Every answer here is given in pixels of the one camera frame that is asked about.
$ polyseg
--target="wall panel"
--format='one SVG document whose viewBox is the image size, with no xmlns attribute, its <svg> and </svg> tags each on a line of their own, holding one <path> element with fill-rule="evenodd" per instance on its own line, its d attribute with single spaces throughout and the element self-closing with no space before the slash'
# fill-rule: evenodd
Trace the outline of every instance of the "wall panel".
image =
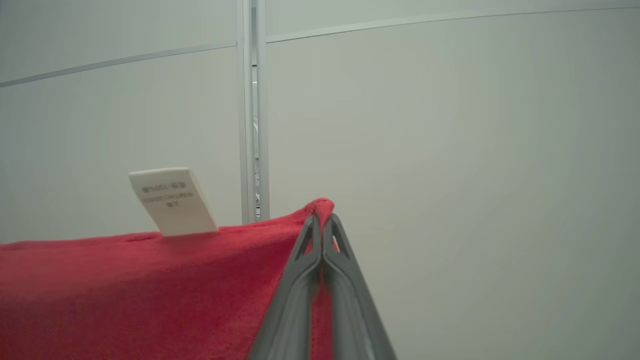
<svg viewBox="0 0 640 360">
<path fill-rule="evenodd" d="M 128 173 L 191 167 L 241 223 L 235 47 L 0 88 L 0 241 L 156 229 Z"/>
<path fill-rule="evenodd" d="M 430 14 L 481 15 L 640 6 L 638 0 L 266 0 L 267 36 Z"/>
<path fill-rule="evenodd" d="M 235 0 L 2 0 L 0 83 L 100 61 L 236 41 Z"/>
<path fill-rule="evenodd" d="M 639 38 L 633 9 L 267 44 L 272 217 L 335 201 L 400 359 L 632 358 Z"/>
</svg>

